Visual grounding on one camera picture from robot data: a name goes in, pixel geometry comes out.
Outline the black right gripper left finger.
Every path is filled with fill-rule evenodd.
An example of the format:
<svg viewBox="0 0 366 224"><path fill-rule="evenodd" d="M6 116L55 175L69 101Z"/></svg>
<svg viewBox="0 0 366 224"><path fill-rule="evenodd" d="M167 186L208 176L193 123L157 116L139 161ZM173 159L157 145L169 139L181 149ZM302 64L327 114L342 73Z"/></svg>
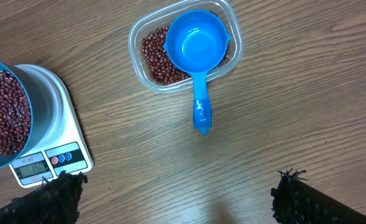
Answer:
<svg viewBox="0 0 366 224"><path fill-rule="evenodd" d="M75 224L80 216L82 184L87 182L86 175L65 171L52 181L44 179L40 188L0 208L0 223Z"/></svg>

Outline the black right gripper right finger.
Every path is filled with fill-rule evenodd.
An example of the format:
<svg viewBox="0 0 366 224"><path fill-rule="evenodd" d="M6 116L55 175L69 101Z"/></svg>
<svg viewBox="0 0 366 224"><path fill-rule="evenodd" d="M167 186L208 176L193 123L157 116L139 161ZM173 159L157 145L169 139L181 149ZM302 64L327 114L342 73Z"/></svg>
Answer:
<svg viewBox="0 0 366 224"><path fill-rule="evenodd" d="M283 224L366 224L366 215L310 187L291 169L271 189L273 218Z"/></svg>

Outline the white digital kitchen scale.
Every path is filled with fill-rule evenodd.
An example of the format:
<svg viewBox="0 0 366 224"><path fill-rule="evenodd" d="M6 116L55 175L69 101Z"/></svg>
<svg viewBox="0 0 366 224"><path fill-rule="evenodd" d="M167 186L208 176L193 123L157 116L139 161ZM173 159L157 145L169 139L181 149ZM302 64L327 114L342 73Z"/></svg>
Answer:
<svg viewBox="0 0 366 224"><path fill-rule="evenodd" d="M9 164L22 188L57 179L61 172L88 172L94 162L85 143L69 92L61 79L38 65L16 66L45 85L52 97L52 122L44 138Z"/></svg>

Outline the blue plastic measuring scoop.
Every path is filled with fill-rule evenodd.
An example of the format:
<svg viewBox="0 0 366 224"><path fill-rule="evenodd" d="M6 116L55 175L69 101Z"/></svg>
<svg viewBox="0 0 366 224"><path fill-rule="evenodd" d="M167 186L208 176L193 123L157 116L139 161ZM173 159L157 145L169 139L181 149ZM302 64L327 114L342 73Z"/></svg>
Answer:
<svg viewBox="0 0 366 224"><path fill-rule="evenodd" d="M213 116L206 76L223 59L230 38L218 16L195 9L172 22L163 45L172 64L192 77L193 127L203 135L209 132Z"/></svg>

